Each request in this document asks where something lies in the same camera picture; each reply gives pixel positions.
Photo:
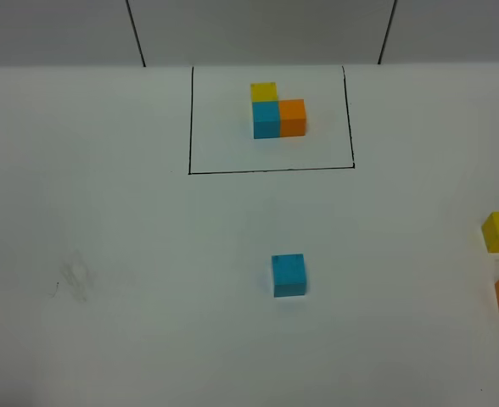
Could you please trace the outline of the blue template block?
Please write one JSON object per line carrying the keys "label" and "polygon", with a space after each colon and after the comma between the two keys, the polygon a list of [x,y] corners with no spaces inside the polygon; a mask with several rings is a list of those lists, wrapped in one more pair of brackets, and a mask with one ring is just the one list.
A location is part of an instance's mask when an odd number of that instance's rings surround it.
{"label": "blue template block", "polygon": [[280,113],[278,101],[253,102],[254,139],[280,137]]}

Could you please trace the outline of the yellow template block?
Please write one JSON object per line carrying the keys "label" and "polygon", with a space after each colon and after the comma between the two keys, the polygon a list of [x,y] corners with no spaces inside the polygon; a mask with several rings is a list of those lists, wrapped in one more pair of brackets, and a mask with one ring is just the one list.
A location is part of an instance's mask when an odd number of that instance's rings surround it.
{"label": "yellow template block", "polygon": [[251,83],[250,94],[252,103],[273,102],[278,100],[278,91],[275,82]]}

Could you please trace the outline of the orange template block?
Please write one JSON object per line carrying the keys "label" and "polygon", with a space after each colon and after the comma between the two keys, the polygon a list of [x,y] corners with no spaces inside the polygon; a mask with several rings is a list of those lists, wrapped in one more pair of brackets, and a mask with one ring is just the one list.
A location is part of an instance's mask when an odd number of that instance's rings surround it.
{"label": "orange template block", "polygon": [[280,137],[302,137],[306,134],[306,106],[303,99],[280,100]]}

